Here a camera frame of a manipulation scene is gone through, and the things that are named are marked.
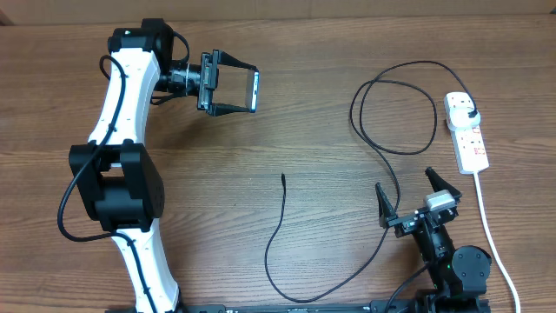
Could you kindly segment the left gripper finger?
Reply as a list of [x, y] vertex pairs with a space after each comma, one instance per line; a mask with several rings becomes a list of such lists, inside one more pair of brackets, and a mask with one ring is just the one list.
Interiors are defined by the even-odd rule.
[[213, 50], [213, 59], [219, 65], [241, 68], [245, 70], [258, 71], [258, 68], [255, 65], [244, 63], [243, 61], [240, 61], [235, 57], [232, 57], [231, 55], [229, 55], [227, 52], [223, 50]]
[[231, 113], [254, 113], [254, 111], [247, 107], [240, 107], [225, 103], [210, 104], [210, 115], [212, 117], [219, 117]]

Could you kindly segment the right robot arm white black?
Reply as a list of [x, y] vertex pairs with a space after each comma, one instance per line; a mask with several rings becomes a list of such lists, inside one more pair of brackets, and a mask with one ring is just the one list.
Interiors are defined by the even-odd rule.
[[[487, 279], [492, 257], [482, 248], [466, 245], [456, 248], [446, 224], [458, 216], [461, 192], [442, 179], [432, 168], [425, 174], [434, 190], [424, 197], [424, 206], [413, 214], [398, 216], [381, 185], [375, 185], [379, 222], [397, 237], [412, 236], [424, 266], [411, 275], [386, 301], [370, 303], [373, 312], [488, 312]], [[433, 288], [418, 290], [412, 299], [397, 296], [421, 273], [431, 277]]]

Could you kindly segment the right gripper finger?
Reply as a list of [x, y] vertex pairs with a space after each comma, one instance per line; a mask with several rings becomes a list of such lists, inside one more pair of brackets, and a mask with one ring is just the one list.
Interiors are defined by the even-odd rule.
[[382, 228], [390, 228], [391, 222], [395, 220], [398, 215], [396, 214], [394, 207], [388, 200], [386, 193], [381, 187], [381, 184], [377, 183], [374, 187], [378, 199], [380, 226]]
[[446, 190], [454, 198], [455, 201], [459, 201], [462, 197], [462, 193], [453, 187], [452, 184], [444, 180], [432, 167], [427, 167], [425, 169], [425, 174], [434, 190], [434, 192], [439, 192]]

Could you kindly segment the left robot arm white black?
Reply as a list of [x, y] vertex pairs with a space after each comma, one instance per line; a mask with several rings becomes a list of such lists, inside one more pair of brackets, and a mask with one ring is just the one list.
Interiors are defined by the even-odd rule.
[[[183, 312], [182, 293], [173, 278], [160, 233], [165, 194], [162, 177], [145, 142], [149, 108], [179, 97], [196, 97], [197, 108], [212, 117], [254, 113], [260, 72], [222, 50], [204, 52], [199, 64], [172, 57], [182, 35], [161, 18], [145, 18], [138, 28], [117, 28], [101, 61], [111, 67], [102, 113], [86, 144], [69, 151], [73, 179], [65, 205], [78, 190], [89, 218], [122, 254], [134, 292], [134, 312]], [[219, 69], [248, 73], [244, 106], [216, 103]]]

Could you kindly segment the blue Samsung Galaxy smartphone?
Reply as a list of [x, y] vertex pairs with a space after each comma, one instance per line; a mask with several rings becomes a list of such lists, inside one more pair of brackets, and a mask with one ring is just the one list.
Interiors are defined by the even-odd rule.
[[260, 73], [258, 70], [248, 70], [245, 106], [250, 113], [255, 113], [257, 109], [259, 78]]

